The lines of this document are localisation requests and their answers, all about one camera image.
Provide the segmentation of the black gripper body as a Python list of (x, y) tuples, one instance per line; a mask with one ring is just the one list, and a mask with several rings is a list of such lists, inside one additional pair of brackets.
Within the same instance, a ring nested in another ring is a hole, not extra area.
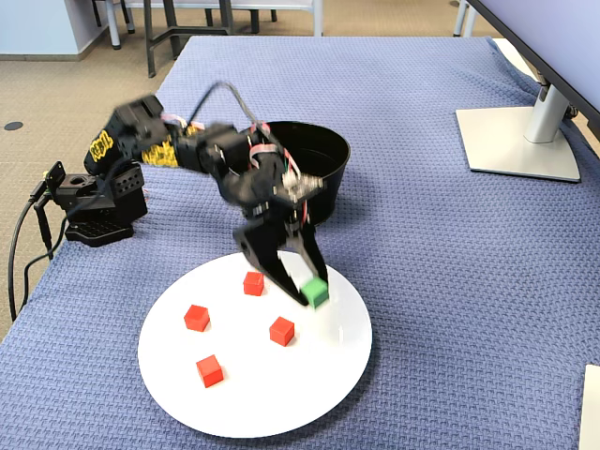
[(278, 251), (292, 248), (288, 239), (299, 232), (312, 232), (308, 207), (287, 208), (283, 205), (258, 205), (243, 209), (247, 224), (236, 229), (233, 237), (252, 266), (280, 260)]

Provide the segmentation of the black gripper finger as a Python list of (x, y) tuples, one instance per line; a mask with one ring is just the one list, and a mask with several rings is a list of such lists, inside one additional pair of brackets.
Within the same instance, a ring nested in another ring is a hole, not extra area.
[(288, 244), (300, 254), (314, 277), (318, 277), (325, 283), (328, 282), (326, 264), (318, 247), (315, 232), (299, 232), (288, 239)]
[(281, 260), (268, 261), (262, 265), (261, 271), (298, 304), (302, 306), (308, 304), (308, 300), (298, 291)]

